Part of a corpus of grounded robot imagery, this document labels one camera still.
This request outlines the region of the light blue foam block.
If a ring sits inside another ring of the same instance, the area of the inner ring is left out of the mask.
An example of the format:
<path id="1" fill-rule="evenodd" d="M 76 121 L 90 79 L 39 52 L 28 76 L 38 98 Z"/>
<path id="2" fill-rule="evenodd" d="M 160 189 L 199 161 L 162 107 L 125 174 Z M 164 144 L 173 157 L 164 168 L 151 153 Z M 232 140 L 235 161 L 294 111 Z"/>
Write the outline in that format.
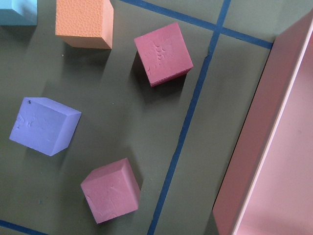
<path id="1" fill-rule="evenodd" d="M 37 0 L 1 0 L 0 24 L 12 26 L 37 25 Z"/>

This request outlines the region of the red foam block upper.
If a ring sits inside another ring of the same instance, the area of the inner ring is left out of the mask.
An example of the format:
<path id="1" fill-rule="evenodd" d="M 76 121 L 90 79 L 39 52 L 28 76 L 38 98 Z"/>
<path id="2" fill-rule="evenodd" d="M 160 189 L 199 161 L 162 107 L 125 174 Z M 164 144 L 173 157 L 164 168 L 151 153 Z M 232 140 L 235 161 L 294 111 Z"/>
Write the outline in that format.
<path id="1" fill-rule="evenodd" d="M 187 74 L 193 63 L 178 23 L 134 39 L 151 87 Z"/>

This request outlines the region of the red foam block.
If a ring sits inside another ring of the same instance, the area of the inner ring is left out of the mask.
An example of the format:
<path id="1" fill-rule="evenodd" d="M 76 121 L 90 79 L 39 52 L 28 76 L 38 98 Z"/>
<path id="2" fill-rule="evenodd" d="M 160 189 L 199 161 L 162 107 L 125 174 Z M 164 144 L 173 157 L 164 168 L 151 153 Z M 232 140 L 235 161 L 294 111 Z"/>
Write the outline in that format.
<path id="1" fill-rule="evenodd" d="M 178 23 L 134 39 L 151 87 L 187 74 L 193 63 Z"/>
<path id="2" fill-rule="evenodd" d="M 140 188 L 128 158 L 94 169 L 81 188 L 97 224 L 139 207 Z"/>

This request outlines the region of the red foam block lower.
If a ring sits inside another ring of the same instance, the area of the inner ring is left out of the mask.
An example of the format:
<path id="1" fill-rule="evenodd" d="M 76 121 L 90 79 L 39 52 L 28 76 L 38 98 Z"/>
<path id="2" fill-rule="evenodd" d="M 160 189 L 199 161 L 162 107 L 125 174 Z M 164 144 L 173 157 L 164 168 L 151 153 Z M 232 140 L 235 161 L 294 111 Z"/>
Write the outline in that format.
<path id="1" fill-rule="evenodd" d="M 139 207 L 140 188 L 128 158 L 94 169 L 81 188 L 97 224 Z"/>

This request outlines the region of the purple foam block right side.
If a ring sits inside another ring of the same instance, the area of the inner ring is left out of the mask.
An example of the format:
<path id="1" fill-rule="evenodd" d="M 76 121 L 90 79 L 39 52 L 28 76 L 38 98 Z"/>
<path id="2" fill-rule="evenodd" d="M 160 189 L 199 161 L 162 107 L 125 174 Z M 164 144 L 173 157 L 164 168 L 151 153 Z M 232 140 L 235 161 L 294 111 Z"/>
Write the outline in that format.
<path id="1" fill-rule="evenodd" d="M 9 139 L 53 156 L 68 148 L 81 114 L 46 97 L 25 97 Z"/>

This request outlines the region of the orange foam block right side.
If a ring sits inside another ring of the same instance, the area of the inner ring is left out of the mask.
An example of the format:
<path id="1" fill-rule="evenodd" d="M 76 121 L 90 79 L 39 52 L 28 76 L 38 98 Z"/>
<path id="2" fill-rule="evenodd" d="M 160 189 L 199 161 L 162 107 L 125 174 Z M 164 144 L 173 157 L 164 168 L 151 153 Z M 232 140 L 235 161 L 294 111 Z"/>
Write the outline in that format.
<path id="1" fill-rule="evenodd" d="M 72 47 L 111 49 L 113 43 L 111 2 L 56 1 L 55 35 Z"/>

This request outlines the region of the pink plastic bin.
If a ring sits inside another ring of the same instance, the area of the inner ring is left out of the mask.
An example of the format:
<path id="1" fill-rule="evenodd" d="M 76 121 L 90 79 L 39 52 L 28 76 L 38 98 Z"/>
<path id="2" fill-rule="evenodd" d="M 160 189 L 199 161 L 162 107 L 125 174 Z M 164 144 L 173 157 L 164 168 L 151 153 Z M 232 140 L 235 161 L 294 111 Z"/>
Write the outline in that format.
<path id="1" fill-rule="evenodd" d="M 221 235 L 313 232 L 313 14 L 274 41 L 213 217 Z"/>

